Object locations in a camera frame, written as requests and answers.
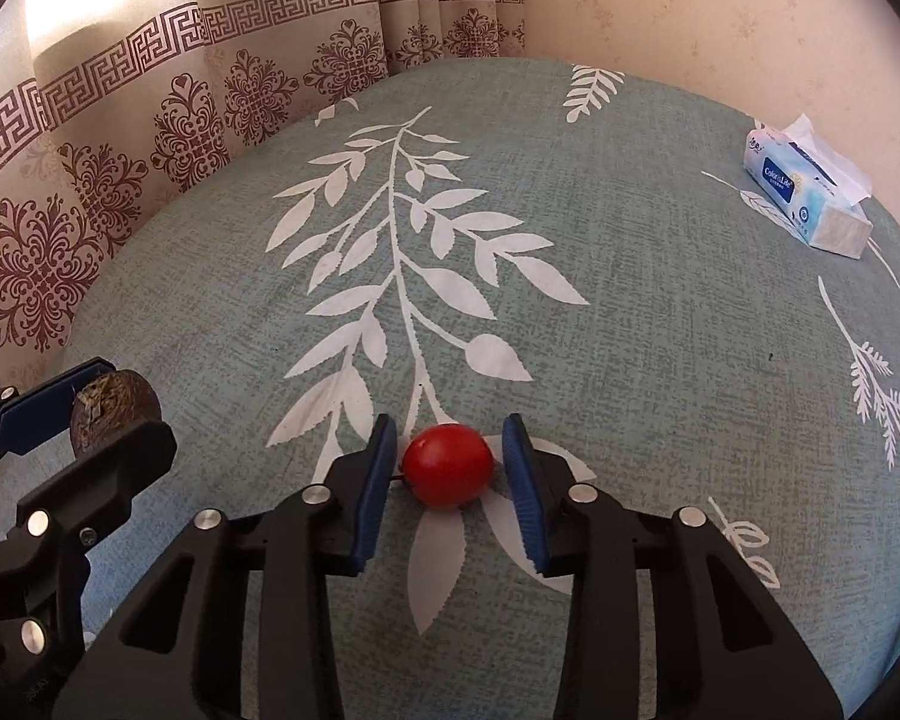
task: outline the red tomato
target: red tomato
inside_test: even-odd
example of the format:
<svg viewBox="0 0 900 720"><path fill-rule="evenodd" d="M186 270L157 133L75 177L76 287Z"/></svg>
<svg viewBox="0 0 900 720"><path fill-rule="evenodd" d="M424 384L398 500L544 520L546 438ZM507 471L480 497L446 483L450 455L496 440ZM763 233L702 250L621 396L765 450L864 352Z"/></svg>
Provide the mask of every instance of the red tomato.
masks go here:
<svg viewBox="0 0 900 720"><path fill-rule="evenodd" d="M466 425L427 428L403 456L403 479L427 506L472 501L490 483L493 455L484 438Z"/></svg>

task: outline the metal screw cap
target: metal screw cap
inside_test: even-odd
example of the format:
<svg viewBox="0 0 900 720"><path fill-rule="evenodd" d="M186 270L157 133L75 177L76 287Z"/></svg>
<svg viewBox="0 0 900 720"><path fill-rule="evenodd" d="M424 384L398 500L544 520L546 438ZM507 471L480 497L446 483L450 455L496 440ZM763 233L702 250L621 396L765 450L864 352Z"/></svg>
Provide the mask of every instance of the metal screw cap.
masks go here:
<svg viewBox="0 0 900 720"><path fill-rule="evenodd" d="M326 485L310 485L309 488L303 490L303 495L300 497L303 498L304 503L315 506L316 504L329 501L331 495L333 495L333 493L331 493L330 488Z"/></svg>
<svg viewBox="0 0 900 720"><path fill-rule="evenodd" d="M24 624L20 626L20 638L24 642L26 651L32 655L39 655L47 647L47 636L36 620L24 621Z"/></svg>
<svg viewBox="0 0 900 720"><path fill-rule="evenodd" d="M28 531L31 536L43 536L44 533L47 533L47 528L49 527L50 514L44 512L43 509L36 509L36 511L26 519L26 531Z"/></svg>
<svg viewBox="0 0 900 720"><path fill-rule="evenodd" d="M223 522L223 515L216 509L204 509L202 512L197 512L197 516L194 517L194 525L202 531L212 531L221 522Z"/></svg>
<svg viewBox="0 0 900 720"><path fill-rule="evenodd" d="M689 528L698 528L706 523L706 514L694 506L684 506L680 510L680 522Z"/></svg>
<svg viewBox="0 0 900 720"><path fill-rule="evenodd" d="M593 503L597 500L597 490L592 485L573 485L568 494L570 500L577 503Z"/></svg>

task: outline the wall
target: wall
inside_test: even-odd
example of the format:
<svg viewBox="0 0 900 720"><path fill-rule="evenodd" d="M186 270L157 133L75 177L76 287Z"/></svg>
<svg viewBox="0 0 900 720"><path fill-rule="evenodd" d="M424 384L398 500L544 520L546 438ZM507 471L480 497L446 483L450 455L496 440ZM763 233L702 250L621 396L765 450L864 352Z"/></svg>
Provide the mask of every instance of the wall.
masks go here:
<svg viewBox="0 0 900 720"><path fill-rule="evenodd" d="M900 222L900 21L885 0L527 0L527 52L806 113Z"/></svg>

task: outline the white tissue paper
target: white tissue paper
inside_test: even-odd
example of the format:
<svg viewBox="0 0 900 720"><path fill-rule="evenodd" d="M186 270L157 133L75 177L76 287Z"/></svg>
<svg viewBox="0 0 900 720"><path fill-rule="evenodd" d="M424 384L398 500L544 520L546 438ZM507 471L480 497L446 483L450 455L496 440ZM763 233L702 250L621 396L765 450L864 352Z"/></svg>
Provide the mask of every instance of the white tissue paper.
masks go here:
<svg viewBox="0 0 900 720"><path fill-rule="evenodd" d="M809 245L860 258L874 225L859 203L874 183L833 151L805 115L783 132L754 129L744 167Z"/></svg>

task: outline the gray-green bedspread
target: gray-green bedspread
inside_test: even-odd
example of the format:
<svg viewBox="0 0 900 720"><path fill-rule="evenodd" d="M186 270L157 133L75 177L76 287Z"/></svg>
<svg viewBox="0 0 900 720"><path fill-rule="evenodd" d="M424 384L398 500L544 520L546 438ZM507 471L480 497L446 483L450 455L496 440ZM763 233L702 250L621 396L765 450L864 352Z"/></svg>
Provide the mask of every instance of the gray-green bedspread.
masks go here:
<svg viewBox="0 0 900 720"><path fill-rule="evenodd" d="M143 373L179 443L91 553L87 627L198 509L273 506L375 413L495 436L520 412L624 506L706 511L856 707L900 644L890 215L865 201L859 261L812 250L743 170L753 119L632 77L442 61L356 103L180 197L74 320L60 367ZM2 462L0 535L72 459ZM347 717L549 717L567 589L527 572L501 473L461 512L393 490L367 573L330 586Z"/></svg>

